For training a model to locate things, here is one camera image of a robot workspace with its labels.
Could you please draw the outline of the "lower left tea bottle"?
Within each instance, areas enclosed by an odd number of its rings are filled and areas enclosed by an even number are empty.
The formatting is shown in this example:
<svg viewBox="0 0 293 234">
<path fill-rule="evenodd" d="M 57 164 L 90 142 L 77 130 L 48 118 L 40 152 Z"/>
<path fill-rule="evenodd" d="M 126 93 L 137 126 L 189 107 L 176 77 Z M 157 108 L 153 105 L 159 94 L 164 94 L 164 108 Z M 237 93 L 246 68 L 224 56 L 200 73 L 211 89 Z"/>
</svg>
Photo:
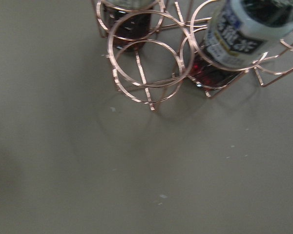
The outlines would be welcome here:
<svg viewBox="0 0 293 234">
<path fill-rule="evenodd" d="M 107 28 L 112 28 L 122 17 L 128 14 L 125 10 L 145 10 L 153 3 L 152 0 L 109 0 L 109 4 L 120 7 L 120 10 L 112 8 L 106 4 L 104 8 L 104 18 Z M 138 14 L 124 21 L 116 30 L 113 46 L 122 49 L 132 43 L 134 39 L 145 37 L 149 33 L 151 22 L 150 14 Z"/>
</svg>

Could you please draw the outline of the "tea bottle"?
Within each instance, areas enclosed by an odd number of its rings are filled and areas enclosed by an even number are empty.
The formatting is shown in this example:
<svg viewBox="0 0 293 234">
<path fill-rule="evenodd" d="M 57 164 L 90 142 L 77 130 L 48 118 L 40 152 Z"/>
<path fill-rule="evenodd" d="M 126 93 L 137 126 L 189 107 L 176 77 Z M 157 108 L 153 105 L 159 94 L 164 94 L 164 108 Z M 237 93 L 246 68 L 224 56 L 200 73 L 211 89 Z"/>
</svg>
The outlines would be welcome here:
<svg viewBox="0 0 293 234">
<path fill-rule="evenodd" d="M 293 30 L 293 0 L 225 0 L 205 30 L 200 47 L 231 70 L 195 57 L 190 76 L 212 89 L 234 80 Z"/>
<path fill-rule="evenodd" d="M 106 4 L 104 8 L 104 18 L 107 28 L 112 28 L 122 17 L 128 14 L 125 10 L 145 10 L 153 3 L 152 0 L 109 0 L 109 4 L 120 7 L 120 10 L 112 8 Z M 149 33 L 151 22 L 150 14 L 138 14 L 124 21 L 116 30 L 113 46 L 122 49 L 132 43 L 134 39 L 145 37 Z"/>
</svg>

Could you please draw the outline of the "upper tea bottle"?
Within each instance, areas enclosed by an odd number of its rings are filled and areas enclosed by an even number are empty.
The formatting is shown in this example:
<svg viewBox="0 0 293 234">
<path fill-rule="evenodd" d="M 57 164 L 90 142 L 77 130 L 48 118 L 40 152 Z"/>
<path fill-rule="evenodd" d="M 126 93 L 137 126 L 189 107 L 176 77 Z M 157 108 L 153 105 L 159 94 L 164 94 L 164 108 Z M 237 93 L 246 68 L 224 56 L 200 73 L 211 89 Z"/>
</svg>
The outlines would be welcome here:
<svg viewBox="0 0 293 234">
<path fill-rule="evenodd" d="M 225 0 L 205 30 L 200 47 L 231 70 L 195 57 L 190 76 L 212 89 L 234 80 L 293 30 L 293 0 Z"/>
</svg>

